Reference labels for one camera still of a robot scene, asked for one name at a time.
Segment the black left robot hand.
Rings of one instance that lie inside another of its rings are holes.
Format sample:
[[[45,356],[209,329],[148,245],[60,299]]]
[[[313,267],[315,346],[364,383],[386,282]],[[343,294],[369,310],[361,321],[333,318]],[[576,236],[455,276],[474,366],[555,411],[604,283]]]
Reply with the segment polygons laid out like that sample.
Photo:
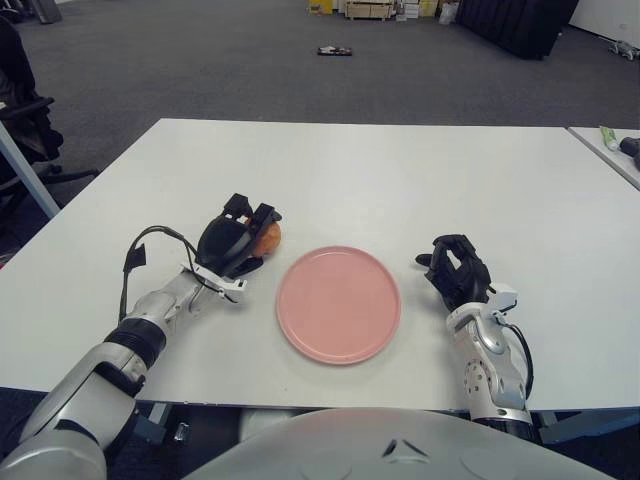
[[[279,245],[281,220],[273,206],[261,203],[253,210],[246,196],[234,193],[202,233],[196,262],[229,279],[251,273]]]

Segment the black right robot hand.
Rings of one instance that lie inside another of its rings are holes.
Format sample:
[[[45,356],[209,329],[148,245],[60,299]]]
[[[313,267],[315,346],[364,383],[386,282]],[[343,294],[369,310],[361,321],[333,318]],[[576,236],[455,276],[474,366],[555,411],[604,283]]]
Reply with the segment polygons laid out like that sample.
[[[415,261],[427,268],[424,276],[440,293],[448,311],[467,303],[486,304],[490,273],[469,239],[462,234],[443,235],[433,246],[431,253],[419,254]]]

